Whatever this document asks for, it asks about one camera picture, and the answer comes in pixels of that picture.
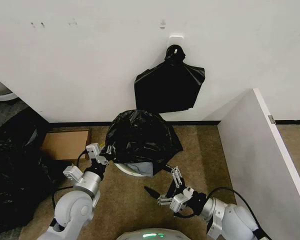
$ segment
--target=garbage bag on trash can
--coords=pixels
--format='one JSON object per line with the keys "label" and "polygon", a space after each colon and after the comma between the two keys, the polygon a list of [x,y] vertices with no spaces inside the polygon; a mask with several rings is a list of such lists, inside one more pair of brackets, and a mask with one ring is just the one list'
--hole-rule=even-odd
{"label": "garbage bag on trash can", "polygon": [[64,178],[67,162],[40,151],[49,123],[26,108],[0,128],[0,233],[25,226]]}
{"label": "garbage bag on trash can", "polygon": [[168,113],[193,108],[205,81],[205,69],[183,62],[185,53],[171,45],[164,62],[138,75],[134,82],[137,109]]}
{"label": "garbage bag on trash can", "polygon": [[159,114],[128,110],[111,123],[100,155],[154,176],[182,150],[174,129]]}

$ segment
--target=black baseboard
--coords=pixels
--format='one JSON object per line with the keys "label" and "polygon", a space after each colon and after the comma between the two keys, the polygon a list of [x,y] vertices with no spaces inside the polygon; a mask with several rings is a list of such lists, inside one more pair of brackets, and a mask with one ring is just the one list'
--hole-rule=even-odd
{"label": "black baseboard", "polygon": [[[216,126],[220,121],[168,121],[173,126]],[[88,127],[88,126],[110,126],[111,121],[87,121],[87,122],[53,122],[52,128]]]}
{"label": "black baseboard", "polygon": [[88,127],[88,126],[110,126],[111,121],[82,121],[82,122],[53,122],[52,128]]}
{"label": "black baseboard", "polygon": [[275,120],[277,125],[300,125],[300,120]]}
{"label": "black baseboard", "polygon": [[[167,121],[173,126],[216,126],[221,121]],[[300,120],[275,120],[277,125],[300,125]],[[110,126],[111,121],[87,121],[87,122],[54,122],[52,128]]]}

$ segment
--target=brown cardboard box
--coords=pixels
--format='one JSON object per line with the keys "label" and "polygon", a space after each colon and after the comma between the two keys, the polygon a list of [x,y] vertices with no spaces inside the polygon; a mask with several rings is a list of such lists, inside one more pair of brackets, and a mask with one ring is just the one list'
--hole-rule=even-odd
{"label": "brown cardboard box", "polygon": [[41,149],[55,160],[75,162],[90,144],[90,131],[63,131],[46,134]]}

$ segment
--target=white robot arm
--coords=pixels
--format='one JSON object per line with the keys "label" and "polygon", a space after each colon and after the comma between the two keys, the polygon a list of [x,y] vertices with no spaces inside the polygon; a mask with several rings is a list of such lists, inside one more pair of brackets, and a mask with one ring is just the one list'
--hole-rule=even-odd
{"label": "white robot arm", "polygon": [[[246,208],[235,204],[226,204],[211,197],[213,192],[227,189],[226,187],[216,188],[206,196],[204,193],[194,191],[190,186],[185,186],[178,167],[167,166],[165,170],[171,172],[173,178],[167,194],[160,195],[149,187],[145,186],[144,188],[157,199],[159,205],[169,205],[175,216],[180,218],[201,216],[208,223],[207,235],[214,240],[219,239],[219,236],[223,236],[226,240],[271,240],[262,230],[257,219]],[[193,214],[181,215],[179,212],[185,207],[190,207]]]}
{"label": "white robot arm", "polygon": [[81,228],[94,217],[93,210],[100,198],[99,184],[104,177],[108,161],[99,156],[97,143],[86,146],[91,167],[84,173],[76,166],[68,166],[63,174],[75,182],[74,191],[60,198],[55,206],[54,219],[38,240],[76,240]]}

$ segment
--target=green light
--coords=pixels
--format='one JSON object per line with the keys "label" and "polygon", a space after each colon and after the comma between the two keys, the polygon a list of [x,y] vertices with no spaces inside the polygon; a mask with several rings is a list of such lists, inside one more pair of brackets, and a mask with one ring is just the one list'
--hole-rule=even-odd
{"label": "green light", "polygon": [[143,238],[155,237],[155,236],[157,236],[156,233],[147,233],[147,234],[143,234],[143,235],[142,235]]}

